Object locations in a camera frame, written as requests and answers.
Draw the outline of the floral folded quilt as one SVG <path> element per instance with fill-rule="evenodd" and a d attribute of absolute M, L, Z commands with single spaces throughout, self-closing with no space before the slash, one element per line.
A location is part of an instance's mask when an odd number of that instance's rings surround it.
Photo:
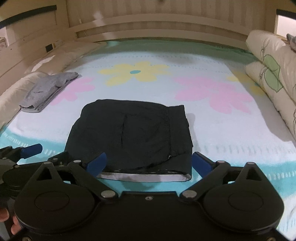
<path fill-rule="evenodd" d="M 295 137 L 295 52 L 286 39 L 262 30 L 251 31 L 246 45 L 258 59 L 245 66 L 246 74 L 268 95 Z"/>

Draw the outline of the beige long pillow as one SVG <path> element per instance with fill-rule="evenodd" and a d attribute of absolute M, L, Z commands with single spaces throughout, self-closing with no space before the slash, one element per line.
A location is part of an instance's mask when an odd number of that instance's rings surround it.
<path fill-rule="evenodd" d="M 1 93 L 1 128 L 20 111 L 20 102 L 42 77 L 62 72 L 79 58 L 106 45 L 101 43 L 65 42 L 44 58 L 35 61 L 25 75 Z"/>

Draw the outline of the folded grey garment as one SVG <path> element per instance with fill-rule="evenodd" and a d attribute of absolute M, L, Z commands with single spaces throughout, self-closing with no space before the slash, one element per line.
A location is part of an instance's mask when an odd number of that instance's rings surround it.
<path fill-rule="evenodd" d="M 77 72 L 64 72 L 41 78 L 20 102 L 21 111 L 41 112 L 69 83 L 78 78 Z"/>

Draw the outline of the patterned clothes pile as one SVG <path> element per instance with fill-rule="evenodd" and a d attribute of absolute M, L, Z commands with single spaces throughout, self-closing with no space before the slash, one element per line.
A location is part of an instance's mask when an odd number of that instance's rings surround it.
<path fill-rule="evenodd" d="M 287 41 L 288 41 L 292 51 L 296 52 L 296 36 L 293 36 L 291 34 L 287 34 Z"/>

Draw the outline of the floral bed blanket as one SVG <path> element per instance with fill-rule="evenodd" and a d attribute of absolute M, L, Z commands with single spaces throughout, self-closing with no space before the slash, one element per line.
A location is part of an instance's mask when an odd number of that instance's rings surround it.
<path fill-rule="evenodd" d="M 64 67 L 79 78 L 40 113 L 19 112 L 1 146 L 40 143 L 37 162 L 62 152 L 82 108 L 98 99 L 183 105 L 193 149 L 233 166 L 255 162 L 279 192 L 278 230 L 295 239 L 295 140 L 271 100 L 245 74 L 245 51 L 170 41 L 109 42 Z"/>

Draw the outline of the wall power socket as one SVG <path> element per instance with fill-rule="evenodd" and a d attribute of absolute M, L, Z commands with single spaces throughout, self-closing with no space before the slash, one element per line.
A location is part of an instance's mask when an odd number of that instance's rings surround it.
<path fill-rule="evenodd" d="M 46 48 L 46 52 L 48 53 L 48 52 L 50 52 L 50 51 L 53 50 L 53 45 L 52 44 L 49 44 L 45 48 Z"/>

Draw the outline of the black track pants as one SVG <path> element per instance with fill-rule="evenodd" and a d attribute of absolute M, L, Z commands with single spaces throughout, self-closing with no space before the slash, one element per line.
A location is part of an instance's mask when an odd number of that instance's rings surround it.
<path fill-rule="evenodd" d="M 192 150 L 183 105 L 112 99 L 82 108 L 65 146 L 86 165 L 106 154 L 100 178 L 133 182 L 190 180 Z"/>

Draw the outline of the wooden headboard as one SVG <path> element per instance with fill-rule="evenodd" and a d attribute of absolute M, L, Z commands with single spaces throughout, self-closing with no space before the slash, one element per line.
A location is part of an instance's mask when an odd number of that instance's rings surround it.
<path fill-rule="evenodd" d="M 80 41 L 184 39 L 245 49 L 265 28 L 265 1 L 67 1 Z"/>

